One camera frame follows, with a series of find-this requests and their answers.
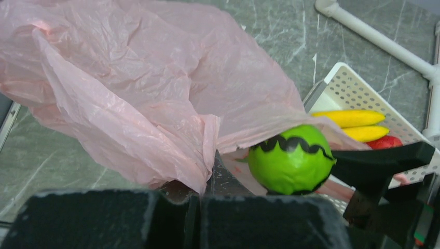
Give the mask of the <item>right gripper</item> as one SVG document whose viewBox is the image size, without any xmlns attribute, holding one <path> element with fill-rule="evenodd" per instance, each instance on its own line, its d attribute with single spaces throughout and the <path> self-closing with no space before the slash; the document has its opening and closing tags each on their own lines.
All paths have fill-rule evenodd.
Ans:
<svg viewBox="0 0 440 249">
<path fill-rule="evenodd" d="M 380 150 L 333 150 L 332 175 L 355 188 L 343 217 L 365 227 L 376 209 L 376 230 L 401 248 L 439 248 L 439 175 L 388 190 L 394 175 L 430 164 L 435 152 L 425 141 Z"/>
</svg>

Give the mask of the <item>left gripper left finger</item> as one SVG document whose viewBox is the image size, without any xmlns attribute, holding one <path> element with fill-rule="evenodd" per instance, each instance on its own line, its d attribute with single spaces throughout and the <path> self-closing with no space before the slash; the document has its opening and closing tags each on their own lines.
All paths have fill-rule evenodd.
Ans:
<svg viewBox="0 0 440 249">
<path fill-rule="evenodd" d="M 1 248 L 192 248 L 198 196 L 157 190 L 50 189 L 18 211 Z"/>
</svg>

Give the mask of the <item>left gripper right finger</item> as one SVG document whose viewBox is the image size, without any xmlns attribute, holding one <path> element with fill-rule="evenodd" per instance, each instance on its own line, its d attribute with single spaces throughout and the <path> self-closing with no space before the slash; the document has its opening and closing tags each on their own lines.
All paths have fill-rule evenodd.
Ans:
<svg viewBox="0 0 440 249">
<path fill-rule="evenodd" d="M 216 154 L 201 199 L 201 248 L 350 248 L 340 212 L 318 195 L 255 196 Z"/>
</svg>

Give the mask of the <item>red fake tomato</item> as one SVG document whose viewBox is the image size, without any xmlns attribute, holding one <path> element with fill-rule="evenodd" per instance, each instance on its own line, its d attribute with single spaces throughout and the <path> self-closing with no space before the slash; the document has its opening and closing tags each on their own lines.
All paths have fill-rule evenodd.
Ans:
<svg viewBox="0 0 440 249">
<path fill-rule="evenodd" d="M 398 137 L 386 135 L 375 141 L 367 142 L 366 145 L 368 145 L 373 150 L 380 150 L 401 147 L 403 146 L 403 143 Z"/>
</svg>

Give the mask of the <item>yellow fake bananas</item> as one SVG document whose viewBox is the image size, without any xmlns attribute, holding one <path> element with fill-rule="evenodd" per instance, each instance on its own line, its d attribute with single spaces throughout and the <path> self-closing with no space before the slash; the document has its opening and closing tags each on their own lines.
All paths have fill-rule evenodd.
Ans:
<svg viewBox="0 0 440 249">
<path fill-rule="evenodd" d="M 386 116 L 374 110 L 351 109 L 315 112 L 313 117 L 325 117 L 340 128 L 353 140 L 361 143 L 378 140 L 390 133 L 390 129 L 381 126 Z"/>
</svg>

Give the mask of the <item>green fake watermelon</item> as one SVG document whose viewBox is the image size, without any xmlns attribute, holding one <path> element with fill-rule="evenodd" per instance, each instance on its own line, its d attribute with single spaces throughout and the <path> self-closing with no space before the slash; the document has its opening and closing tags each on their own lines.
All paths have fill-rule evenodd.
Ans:
<svg viewBox="0 0 440 249">
<path fill-rule="evenodd" d="M 328 180 L 337 159 L 323 133 L 302 124 L 251 146 L 247 163 L 268 195 L 301 196 Z"/>
</svg>

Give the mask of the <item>pink plastic bag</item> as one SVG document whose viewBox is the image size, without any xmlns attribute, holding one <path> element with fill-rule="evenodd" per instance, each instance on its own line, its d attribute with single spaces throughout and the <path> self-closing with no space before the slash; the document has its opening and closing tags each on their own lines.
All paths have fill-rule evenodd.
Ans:
<svg viewBox="0 0 440 249">
<path fill-rule="evenodd" d="M 227 12 L 169 1 L 1 1 L 1 93 L 100 165 L 204 194 L 216 153 L 316 125 L 294 82 Z"/>
</svg>

